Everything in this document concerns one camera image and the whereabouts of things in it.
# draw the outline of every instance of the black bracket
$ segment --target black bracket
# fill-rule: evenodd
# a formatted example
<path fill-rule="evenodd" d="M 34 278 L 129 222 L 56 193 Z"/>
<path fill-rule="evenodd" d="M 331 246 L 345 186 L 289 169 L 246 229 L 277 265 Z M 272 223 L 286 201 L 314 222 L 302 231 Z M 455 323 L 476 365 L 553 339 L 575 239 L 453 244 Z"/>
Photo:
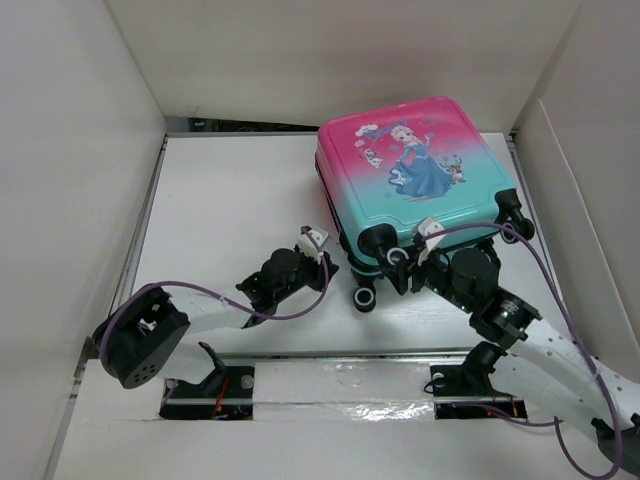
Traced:
<path fill-rule="evenodd" d="M 424 390 L 437 399 L 436 419 L 497 418 L 480 406 L 466 405 L 464 400 L 442 401 L 465 397 L 489 397 L 491 401 L 473 400 L 469 403 L 496 408 L 513 418 L 527 418 L 522 400 L 505 400 L 504 397 L 510 395 L 496 391 L 489 381 L 489 375 L 495 371 L 493 366 L 503 356 L 500 347 L 481 342 L 469 352 L 462 364 L 432 365 L 431 381 Z"/>
<path fill-rule="evenodd" d="M 252 366 L 227 365 L 218 388 L 206 394 L 202 384 L 181 381 L 161 406 L 160 417 L 166 420 L 250 420 L 253 417 L 254 378 Z M 165 388 L 163 396 L 168 393 L 169 388 Z"/>
<path fill-rule="evenodd" d="M 622 469 L 634 477 L 640 476 L 640 414 L 631 417 L 633 427 L 622 431 Z M 601 419 L 593 419 L 591 425 L 596 429 L 598 448 L 612 462 L 616 454 L 616 441 L 613 429 Z"/>
<path fill-rule="evenodd" d="M 515 188 L 496 193 L 495 200 L 499 208 L 496 223 L 511 225 L 526 240 L 531 240 L 535 235 L 535 227 L 531 220 L 522 215 L 522 204 Z"/>
<path fill-rule="evenodd" d="M 415 246 L 398 248 L 398 234 L 395 228 L 388 223 L 381 223 L 360 233 L 358 248 L 364 255 L 376 259 L 377 269 L 389 279 L 398 295 L 407 293 L 409 266 L 417 252 Z"/>
<path fill-rule="evenodd" d="M 329 271 L 329 281 L 338 271 L 331 262 L 328 252 L 323 252 Z M 322 291 L 325 284 L 324 268 L 315 259 L 304 255 L 298 247 L 294 250 L 280 248 L 271 254 L 259 272 L 247 277 L 236 288 L 251 301 L 256 312 L 274 315 L 280 302 L 298 290 L 309 287 L 316 292 Z M 251 316 L 242 328 L 255 327 L 264 322 L 263 318 Z"/>

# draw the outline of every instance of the robotic arm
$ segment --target robotic arm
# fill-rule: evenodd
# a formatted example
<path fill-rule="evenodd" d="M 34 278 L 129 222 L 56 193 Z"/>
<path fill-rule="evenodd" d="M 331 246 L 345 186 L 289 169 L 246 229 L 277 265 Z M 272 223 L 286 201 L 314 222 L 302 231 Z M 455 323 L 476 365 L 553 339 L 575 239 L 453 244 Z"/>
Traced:
<path fill-rule="evenodd" d="M 487 340 L 467 355 L 462 381 L 488 395 L 509 392 L 562 418 L 597 443 L 612 462 L 617 431 L 621 468 L 640 475 L 640 385 L 587 357 L 578 335 L 574 341 L 565 338 L 535 308 L 501 288 L 499 262 L 486 245 L 457 250 L 451 258 L 434 248 L 434 239 L 447 231 L 430 221 L 430 232 L 415 239 L 423 261 L 413 268 L 412 290 L 425 285 L 470 312 L 469 325 Z M 460 380 L 443 377 L 438 382 Z"/>
<path fill-rule="evenodd" d="M 500 287 L 500 261 L 490 242 L 481 241 L 451 252 L 437 248 L 437 238 L 453 231 L 488 225 L 504 227 L 468 224 L 445 230 L 432 219 L 425 222 L 418 227 L 415 245 L 402 252 L 398 247 L 390 249 L 391 254 L 385 255 L 388 265 L 381 270 L 396 279 L 410 278 L 414 293 L 426 286 L 469 312 L 469 325 L 486 340 L 467 355 L 460 369 L 462 378 L 443 377 L 438 382 L 444 385 L 464 381 L 484 394 L 509 392 L 530 401 L 582 431 L 612 462 L 621 460 L 617 463 L 622 469 L 640 475 L 640 385 L 597 359 L 586 357 L 577 335 L 575 342 L 565 338 L 535 308 Z M 238 284 L 253 309 L 182 282 L 143 287 L 92 336 L 105 370 L 117 377 L 124 388 L 136 388 L 162 370 L 164 377 L 199 381 L 203 393 L 215 393 L 222 385 L 225 367 L 206 344 L 201 343 L 200 347 L 213 360 L 214 369 L 208 375 L 195 372 L 192 378 L 176 375 L 184 373 L 188 363 L 184 355 L 176 355 L 181 338 L 187 330 L 209 330 L 213 325 L 192 325 L 162 286 L 192 288 L 215 299 L 199 297 L 199 302 L 229 303 L 249 312 L 251 317 L 242 328 L 251 328 L 269 318 L 295 318 L 319 303 L 338 270 L 329 254 L 322 252 L 327 236 L 320 229 L 303 230 L 293 250 L 276 250 L 259 272 Z M 318 301 L 298 315 L 276 317 L 278 304 L 305 286 L 322 292 Z M 621 459 L 616 459 L 616 445 L 620 444 Z"/>

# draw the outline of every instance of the screw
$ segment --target screw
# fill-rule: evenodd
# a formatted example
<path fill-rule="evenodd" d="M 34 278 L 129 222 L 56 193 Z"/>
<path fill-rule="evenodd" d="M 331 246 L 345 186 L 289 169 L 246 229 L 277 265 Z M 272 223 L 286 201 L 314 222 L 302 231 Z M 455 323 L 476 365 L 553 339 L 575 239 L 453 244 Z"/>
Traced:
<path fill-rule="evenodd" d="M 253 388 L 253 383 L 254 383 L 254 380 L 251 375 L 244 375 L 240 379 L 240 386 L 245 390 L 249 390 L 250 388 Z"/>
<path fill-rule="evenodd" d="M 436 372 L 431 375 L 431 381 L 434 387 L 442 388 L 445 385 L 444 375 L 440 372 Z"/>

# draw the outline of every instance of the suitcase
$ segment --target suitcase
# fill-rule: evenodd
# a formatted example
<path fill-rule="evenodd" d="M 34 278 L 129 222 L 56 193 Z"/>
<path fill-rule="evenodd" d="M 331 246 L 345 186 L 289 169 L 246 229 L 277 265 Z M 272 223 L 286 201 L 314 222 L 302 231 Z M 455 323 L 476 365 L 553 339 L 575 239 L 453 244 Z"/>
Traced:
<path fill-rule="evenodd" d="M 360 311 L 375 306 L 376 277 L 389 278 L 399 294 L 406 293 L 406 275 L 384 268 L 387 254 L 411 249 L 416 227 L 427 217 L 445 228 L 487 221 L 509 224 L 525 238 L 534 234 L 520 212 L 513 180 L 446 97 L 328 121 L 318 132 L 316 169 L 359 285 L 353 298 Z M 491 252 L 496 233 L 462 230 L 438 247 L 447 252 L 481 245 Z M 515 241 L 508 234 L 503 239 Z"/>

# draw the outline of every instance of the red wire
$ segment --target red wire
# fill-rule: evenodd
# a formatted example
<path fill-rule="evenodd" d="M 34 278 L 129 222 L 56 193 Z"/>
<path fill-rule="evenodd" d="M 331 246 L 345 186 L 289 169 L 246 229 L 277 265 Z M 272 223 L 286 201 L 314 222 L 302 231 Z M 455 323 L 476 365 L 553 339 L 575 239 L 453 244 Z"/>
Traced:
<path fill-rule="evenodd" d="M 518 417 L 518 409 L 516 409 L 516 400 L 513 398 L 513 395 L 509 395 L 511 398 L 511 408 L 513 409 L 513 416 Z"/>
<path fill-rule="evenodd" d="M 220 393 L 218 394 L 218 396 L 216 397 L 216 408 L 213 410 L 213 416 L 216 416 L 216 413 L 218 413 L 220 410 L 222 410 L 222 407 L 220 406 L 220 401 L 222 400 L 222 397 L 224 397 L 224 393 L 227 391 L 227 386 L 229 385 L 229 379 L 227 378 L 224 383 L 222 384 L 222 390 L 220 391 Z"/>

